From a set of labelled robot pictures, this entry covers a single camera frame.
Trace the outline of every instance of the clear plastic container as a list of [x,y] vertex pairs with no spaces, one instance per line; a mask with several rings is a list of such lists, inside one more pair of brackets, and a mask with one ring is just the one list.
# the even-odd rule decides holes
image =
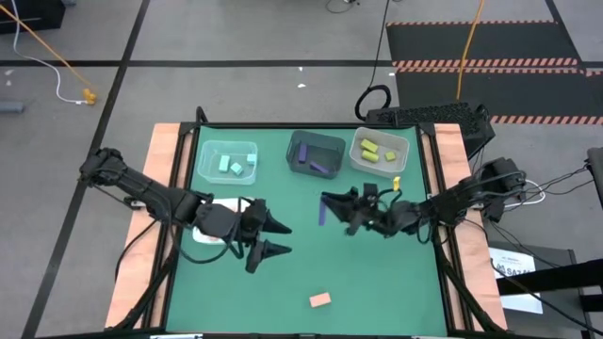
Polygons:
[[[363,149],[360,147],[363,139],[367,139],[379,146],[377,150],[379,161],[377,163],[363,159]],[[404,137],[397,137],[378,130],[360,127],[356,129],[350,147],[350,164],[357,170],[363,170],[385,178],[394,178],[406,168],[409,147],[408,140]],[[385,160],[385,154],[390,151],[396,154],[394,161]]]
[[[250,165],[247,155],[255,154],[257,162]],[[223,155],[230,156],[227,172],[220,172],[220,160]],[[261,161],[257,155],[257,145],[249,141],[222,141],[208,140],[201,148],[197,172],[212,184],[222,185],[251,185],[255,182],[258,163]],[[230,167],[238,163],[243,171],[236,175]]]
[[289,168],[297,173],[333,179],[341,170],[345,150],[346,141],[340,137],[294,131],[286,152],[286,161]]

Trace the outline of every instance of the white paper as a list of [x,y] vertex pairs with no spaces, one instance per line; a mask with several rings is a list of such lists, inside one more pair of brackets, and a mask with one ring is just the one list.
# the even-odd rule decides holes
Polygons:
[[[233,211],[236,211],[238,208],[238,198],[231,199],[215,199],[213,203],[224,205]],[[245,210],[249,206],[248,202],[241,201],[241,209]],[[223,245],[224,241],[220,238],[216,238],[213,236],[205,235],[199,231],[198,228],[192,229],[192,239],[198,243],[207,244],[207,245]]]
[[[512,277],[517,274],[529,273],[536,270],[534,258],[524,253],[518,253],[510,250],[490,249],[490,257],[494,267]],[[495,276],[502,276],[495,270]],[[543,304],[531,295],[515,295],[500,298],[502,307],[509,310],[530,312],[541,315],[543,313]]]

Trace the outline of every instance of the warning stripe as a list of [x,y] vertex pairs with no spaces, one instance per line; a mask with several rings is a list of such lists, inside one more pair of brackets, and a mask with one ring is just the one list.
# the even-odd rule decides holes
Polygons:
[[[458,73],[458,67],[397,67],[397,73]],[[465,73],[523,73],[523,74],[584,74],[583,70],[577,69],[533,69],[533,68],[465,68]]]
[[586,76],[603,75],[603,71],[586,71]]
[[[396,67],[458,67],[459,59],[431,59],[431,60],[402,60],[393,61]],[[468,67],[569,67],[578,66],[578,60],[572,57],[545,57],[535,59],[467,59],[464,65]]]
[[[471,21],[442,21],[442,22],[390,22],[393,25],[441,25],[441,24],[473,24]],[[479,24],[555,24],[553,20],[486,20]]]
[[515,123],[515,124],[603,124],[603,117],[593,116],[492,116],[491,123]]

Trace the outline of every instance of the orange cable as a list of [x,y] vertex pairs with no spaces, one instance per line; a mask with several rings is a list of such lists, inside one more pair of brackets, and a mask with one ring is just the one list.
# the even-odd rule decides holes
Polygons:
[[75,76],[77,76],[78,79],[80,79],[87,86],[94,88],[94,86],[90,83],[90,81],[86,80],[86,78],[84,78],[82,75],[80,75],[67,61],[65,61],[65,59],[62,56],[60,56],[57,52],[55,52],[46,42],[44,42],[44,40],[42,40],[31,28],[29,28],[29,26],[27,26],[21,20],[19,20],[17,17],[15,17],[10,12],[10,10],[5,8],[3,5],[0,5],[0,9],[2,9],[16,23],[19,23],[21,25],[21,27],[26,29],[27,32],[29,32],[34,38],[36,38],[36,40],[39,43],[41,43],[42,46],[44,46],[50,53],[53,54],[53,56],[55,56],[57,59],[59,59],[69,69],[69,71],[71,71]]
[[461,99],[461,88],[463,87],[463,71],[464,71],[464,62],[467,58],[467,53],[469,53],[469,46],[471,46],[471,41],[473,40],[473,33],[475,32],[475,27],[478,25],[481,16],[481,10],[483,9],[484,0],[480,0],[480,7],[478,8],[478,12],[475,15],[475,19],[473,19],[473,24],[471,25],[471,30],[469,31],[469,37],[467,38],[467,44],[464,46],[463,57],[461,58],[461,69],[459,70],[459,79],[456,84],[456,100]]

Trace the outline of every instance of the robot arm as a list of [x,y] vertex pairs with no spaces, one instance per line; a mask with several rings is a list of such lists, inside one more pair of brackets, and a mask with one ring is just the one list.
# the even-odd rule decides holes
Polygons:
[[[119,151],[102,149],[89,156],[80,167],[79,180],[88,186],[116,186],[126,194],[144,202],[152,218],[163,223],[192,228],[221,238],[239,259],[242,245],[251,247],[245,269],[254,273],[263,259],[291,252],[291,248],[260,240],[260,233],[291,234],[291,230],[272,217],[261,199],[246,200],[250,205],[241,211],[213,203],[213,194],[177,187],[166,187],[129,168]],[[231,246],[239,243],[239,252]]]
[[353,187],[345,194],[323,192],[321,199],[339,221],[349,223],[347,235],[356,234],[364,226],[390,237],[398,232],[416,234],[419,227],[427,222],[455,226],[463,221],[467,209],[476,203],[484,204],[489,218],[500,219],[504,201],[521,194],[525,179],[525,173],[517,169],[513,160],[499,158],[485,164],[479,175],[464,178],[458,185],[424,202],[398,202],[399,192],[385,211],[379,209],[379,204],[383,203],[381,198],[395,191],[379,192],[374,184],[365,184],[362,196]]

